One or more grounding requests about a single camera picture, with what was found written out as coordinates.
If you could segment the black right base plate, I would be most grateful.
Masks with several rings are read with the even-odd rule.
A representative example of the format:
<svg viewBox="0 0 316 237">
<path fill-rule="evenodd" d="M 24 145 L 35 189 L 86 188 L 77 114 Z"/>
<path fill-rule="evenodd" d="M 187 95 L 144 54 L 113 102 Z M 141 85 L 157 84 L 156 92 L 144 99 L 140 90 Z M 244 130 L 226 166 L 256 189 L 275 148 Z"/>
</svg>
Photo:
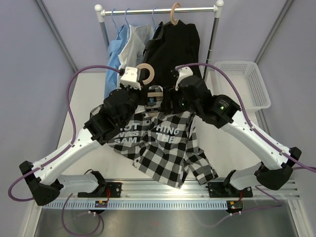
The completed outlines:
<svg viewBox="0 0 316 237">
<path fill-rule="evenodd" d="M 253 192 L 250 187 L 243 190 L 237 190 L 230 184 L 224 185 L 223 181 L 209 182 L 206 186 L 208 188 L 210 198 L 252 198 Z"/>
</svg>

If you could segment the light blue shirt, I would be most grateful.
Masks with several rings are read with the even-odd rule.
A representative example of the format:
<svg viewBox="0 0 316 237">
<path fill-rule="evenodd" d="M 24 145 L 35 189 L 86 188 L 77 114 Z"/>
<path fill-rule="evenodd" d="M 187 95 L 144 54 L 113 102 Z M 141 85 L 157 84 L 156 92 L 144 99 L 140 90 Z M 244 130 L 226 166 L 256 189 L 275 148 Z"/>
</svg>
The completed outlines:
<svg viewBox="0 0 316 237">
<path fill-rule="evenodd" d="M 122 52 L 123 48 L 127 42 L 128 27 L 123 25 L 117 34 L 115 40 L 112 40 L 108 47 L 108 66 L 111 68 L 118 69 L 121 65 L 119 61 L 119 54 Z M 105 91 L 104 98 L 107 98 L 109 94 L 117 89 L 118 86 L 118 74 L 115 71 L 107 70 L 105 77 Z"/>
</svg>

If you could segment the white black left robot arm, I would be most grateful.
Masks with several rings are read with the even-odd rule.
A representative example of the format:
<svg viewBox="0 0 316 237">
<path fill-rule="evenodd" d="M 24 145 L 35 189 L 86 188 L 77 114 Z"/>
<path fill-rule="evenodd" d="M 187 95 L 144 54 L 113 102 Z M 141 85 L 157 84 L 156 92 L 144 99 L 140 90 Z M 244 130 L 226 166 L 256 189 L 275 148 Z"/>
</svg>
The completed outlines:
<svg viewBox="0 0 316 237">
<path fill-rule="evenodd" d="M 19 168 L 37 205 L 44 206 L 60 195 L 74 193 L 101 197 L 107 183 L 98 171 L 84 175 L 63 175 L 63 172 L 117 136 L 144 100 L 145 93 L 139 89 L 129 87 L 112 91 L 74 140 L 39 161 L 21 163 Z"/>
</svg>

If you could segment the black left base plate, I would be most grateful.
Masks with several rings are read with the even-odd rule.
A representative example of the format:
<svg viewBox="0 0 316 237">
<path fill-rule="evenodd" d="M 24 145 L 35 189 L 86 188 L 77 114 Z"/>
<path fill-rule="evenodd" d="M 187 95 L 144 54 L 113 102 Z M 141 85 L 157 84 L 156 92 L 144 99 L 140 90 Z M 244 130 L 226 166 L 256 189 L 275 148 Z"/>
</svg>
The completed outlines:
<svg viewBox="0 0 316 237">
<path fill-rule="evenodd" d="M 121 182 L 108 182 L 103 193 L 97 195 L 98 198 L 120 198 L 121 197 Z"/>
</svg>

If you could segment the metal clothes rack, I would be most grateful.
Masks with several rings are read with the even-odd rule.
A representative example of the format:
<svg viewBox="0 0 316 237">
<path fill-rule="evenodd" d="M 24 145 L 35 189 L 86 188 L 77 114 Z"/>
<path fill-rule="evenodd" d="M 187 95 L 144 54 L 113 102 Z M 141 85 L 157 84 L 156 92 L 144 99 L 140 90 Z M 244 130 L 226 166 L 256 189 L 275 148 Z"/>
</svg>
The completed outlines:
<svg viewBox="0 0 316 237">
<path fill-rule="evenodd" d="M 155 9 L 137 9 L 137 10 L 111 10 L 111 11 L 106 11 L 102 5 L 96 4 L 94 6 L 94 10 L 97 15 L 97 19 L 99 22 L 99 25 L 101 27 L 101 32 L 102 32 L 102 37 L 103 41 L 105 44 L 106 49 L 108 49 L 110 41 L 105 25 L 105 17 L 106 16 L 114 16 L 114 15 L 144 15 L 144 14 L 171 14 L 173 13 L 193 13 L 193 12 L 213 12 L 214 13 L 214 21 L 213 21 L 213 26 L 212 26 L 212 31 L 211 31 L 211 37 L 210 37 L 210 42 L 209 42 L 209 47 L 208 47 L 208 52 L 207 52 L 207 57 L 206 57 L 206 63 L 210 63 L 212 59 L 212 54 L 213 54 L 213 49 L 215 45 L 215 39 L 216 39 L 216 34 L 217 34 L 217 29 L 218 29 L 218 24 L 220 17 L 222 15 L 222 10 L 224 6 L 224 1 L 223 0 L 217 0 L 216 3 L 211 6 L 211 7 L 180 7 L 177 6 L 173 10 L 172 8 L 155 8 Z"/>
</svg>

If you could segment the white plastic basket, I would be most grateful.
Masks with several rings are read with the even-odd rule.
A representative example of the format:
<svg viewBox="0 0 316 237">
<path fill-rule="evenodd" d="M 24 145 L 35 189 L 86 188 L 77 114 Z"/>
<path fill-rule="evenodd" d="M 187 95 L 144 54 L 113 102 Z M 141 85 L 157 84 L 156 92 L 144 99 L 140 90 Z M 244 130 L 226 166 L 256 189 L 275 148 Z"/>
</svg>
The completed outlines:
<svg viewBox="0 0 316 237">
<path fill-rule="evenodd" d="M 256 63 L 220 61 L 214 66 L 224 72 L 234 84 L 247 113 L 254 113 L 271 106 L 269 94 Z"/>
</svg>

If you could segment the aluminium mounting rail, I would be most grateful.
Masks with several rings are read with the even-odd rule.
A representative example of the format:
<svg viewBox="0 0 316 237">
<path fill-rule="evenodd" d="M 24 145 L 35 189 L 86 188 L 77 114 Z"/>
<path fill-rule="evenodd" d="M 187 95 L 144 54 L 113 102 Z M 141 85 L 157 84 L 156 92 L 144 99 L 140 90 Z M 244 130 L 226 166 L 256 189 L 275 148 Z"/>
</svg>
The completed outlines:
<svg viewBox="0 0 316 237">
<path fill-rule="evenodd" d="M 181 189 L 146 179 L 117 180 L 121 183 L 121 196 L 119 200 L 203 200 L 209 198 L 209 191 L 206 185 L 199 185 L 197 181 L 190 179 L 184 183 Z M 296 183 L 288 181 L 278 191 L 269 190 L 263 186 L 252 187 L 252 199 L 265 200 L 274 196 L 277 199 L 300 199 Z"/>
</svg>

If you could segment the dark pinstriped shirt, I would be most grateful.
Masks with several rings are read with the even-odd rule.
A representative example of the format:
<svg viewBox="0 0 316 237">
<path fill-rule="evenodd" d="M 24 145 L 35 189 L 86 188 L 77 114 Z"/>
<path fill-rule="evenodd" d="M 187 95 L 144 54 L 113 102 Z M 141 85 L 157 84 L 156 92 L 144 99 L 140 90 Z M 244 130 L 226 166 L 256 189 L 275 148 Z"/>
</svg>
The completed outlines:
<svg viewBox="0 0 316 237">
<path fill-rule="evenodd" d="M 152 38 L 147 42 L 143 51 L 143 63 L 150 64 L 154 71 L 159 69 L 157 54 L 164 44 L 164 23 L 160 22 Z"/>
</svg>

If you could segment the wooden hanger of black shirt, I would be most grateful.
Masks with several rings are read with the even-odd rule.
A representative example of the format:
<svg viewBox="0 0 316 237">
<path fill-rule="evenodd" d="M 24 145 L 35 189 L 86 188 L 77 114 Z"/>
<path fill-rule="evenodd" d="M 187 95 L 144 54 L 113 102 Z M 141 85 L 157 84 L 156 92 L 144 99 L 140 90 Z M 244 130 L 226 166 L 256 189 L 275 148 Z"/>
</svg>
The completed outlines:
<svg viewBox="0 0 316 237">
<path fill-rule="evenodd" d="M 177 8 L 179 8 L 181 5 L 179 2 L 175 2 L 171 8 L 171 11 L 170 11 L 170 22 L 172 25 L 177 25 L 178 24 L 178 21 L 177 19 L 175 19 L 175 10 Z"/>
</svg>

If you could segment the wooden hanger of checkered shirt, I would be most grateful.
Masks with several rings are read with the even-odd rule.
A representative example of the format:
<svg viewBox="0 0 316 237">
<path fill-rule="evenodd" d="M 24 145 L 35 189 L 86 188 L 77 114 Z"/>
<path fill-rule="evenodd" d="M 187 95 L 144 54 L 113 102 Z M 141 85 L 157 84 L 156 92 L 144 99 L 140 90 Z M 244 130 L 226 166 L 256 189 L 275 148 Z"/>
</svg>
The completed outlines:
<svg viewBox="0 0 316 237">
<path fill-rule="evenodd" d="M 139 78 L 138 81 L 140 82 L 141 86 L 144 87 L 153 81 L 153 79 L 155 77 L 155 71 L 150 64 L 141 63 L 141 64 L 137 65 L 136 68 L 140 72 L 140 78 L 141 78 L 141 70 L 147 70 L 149 73 L 148 77 L 145 80 L 140 80 L 140 78 Z M 147 97 L 163 97 L 162 92 L 148 92 L 148 89 L 145 89 L 145 94 Z"/>
</svg>

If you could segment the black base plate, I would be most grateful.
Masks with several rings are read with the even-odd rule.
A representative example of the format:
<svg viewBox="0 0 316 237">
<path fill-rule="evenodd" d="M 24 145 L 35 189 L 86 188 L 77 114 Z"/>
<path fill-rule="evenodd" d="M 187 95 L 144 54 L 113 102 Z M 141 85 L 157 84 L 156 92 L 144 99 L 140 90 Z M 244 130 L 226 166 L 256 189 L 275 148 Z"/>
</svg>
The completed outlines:
<svg viewBox="0 0 316 237">
<path fill-rule="evenodd" d="M 223 181 L 209 182 L 206 186 L 208 188 L 210 198 L 252 198 L 253 192 L 250 187 L 243 190 L 237 190 L 230 184 L 224 185 Z"/>
<path fill-rule="evenodd" d="M 120 198 L 121 197 L 121 182 L 108 182 L 103 193 L 97 195 L 98 198 Z"/>
</svg>

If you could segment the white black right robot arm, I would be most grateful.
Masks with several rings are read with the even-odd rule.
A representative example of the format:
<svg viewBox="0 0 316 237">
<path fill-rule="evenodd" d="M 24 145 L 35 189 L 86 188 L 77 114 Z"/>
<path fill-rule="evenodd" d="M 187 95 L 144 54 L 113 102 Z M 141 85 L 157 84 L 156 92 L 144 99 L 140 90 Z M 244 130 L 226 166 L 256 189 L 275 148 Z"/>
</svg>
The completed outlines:
<svg viewBox="0 0 316 237">
<path fill-rule="evenodd" d="M 188 111 L 198 116 L 238 139 L 260 159 L 252 167 L 228 174 L 222 191 L 231 197 L 257 185 L 279 190 L 290 179 L 294 162 L 302 153 L 297 147 L 282 145 L 252 124 L 230 97 L 213 96 L 205 82 L 195 75 L 183 78 L 177 86 L 164 88 L 162 108 L 167 114 Z"/>
</svg>

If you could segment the black white checkered shirt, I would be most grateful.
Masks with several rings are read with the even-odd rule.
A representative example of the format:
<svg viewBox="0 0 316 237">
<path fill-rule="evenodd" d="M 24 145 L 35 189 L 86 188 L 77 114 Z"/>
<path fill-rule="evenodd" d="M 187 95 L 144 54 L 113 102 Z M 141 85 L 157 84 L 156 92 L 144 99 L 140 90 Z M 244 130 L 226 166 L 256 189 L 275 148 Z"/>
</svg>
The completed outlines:
<svg viewBox="0 0 316 237">
<path fill-rule="evenodd" d="M 203 185 L 218 177 L 198 146 L 196 117 L 189 112 L 165 115 L 160 111 L 162 87 L 151 86 L 144 106 L 138 106 L 128 125 L 108 145 L 132 160 L 150 178 L 181 188 L 191 171 Z"/>
</svg>

